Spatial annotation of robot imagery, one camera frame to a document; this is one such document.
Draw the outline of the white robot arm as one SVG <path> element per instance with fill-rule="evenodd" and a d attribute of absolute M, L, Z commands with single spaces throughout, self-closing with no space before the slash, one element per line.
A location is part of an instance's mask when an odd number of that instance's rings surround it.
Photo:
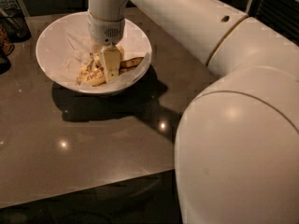
<path fill-rule="evenodd" d="M 298 48 L 218 0 L 89 0 L 93 40 L 121 38 L 127 2 L 218 76 L 175 144 L 184 224 L 299 224 Z"/>

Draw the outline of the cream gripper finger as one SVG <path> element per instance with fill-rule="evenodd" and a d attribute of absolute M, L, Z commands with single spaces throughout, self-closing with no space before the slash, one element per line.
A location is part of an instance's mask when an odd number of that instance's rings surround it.
<path fill-rule="evenodd" d="M 112 82 L 119 75 L 121 52 L 114 45 L 103 46 L 99 53 L 100 64 L 104 68 L 106 83 Z"/>
<path fill-rule="evenodd" d="M 95 42 L 92 38 L 90 39 L 90 53 L 99 53 L 102 47 L 102 45 Z"/>

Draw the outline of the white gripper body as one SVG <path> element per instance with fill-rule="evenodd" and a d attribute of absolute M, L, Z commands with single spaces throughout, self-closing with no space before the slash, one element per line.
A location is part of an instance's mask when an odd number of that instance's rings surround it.
<path fill-rule="evenodd" d="M 101 46 L 118 44 L 122 37 L 125 18 L 122 11 L 94 15 L 88 11 L 88 26 L 91 39 Z"/>

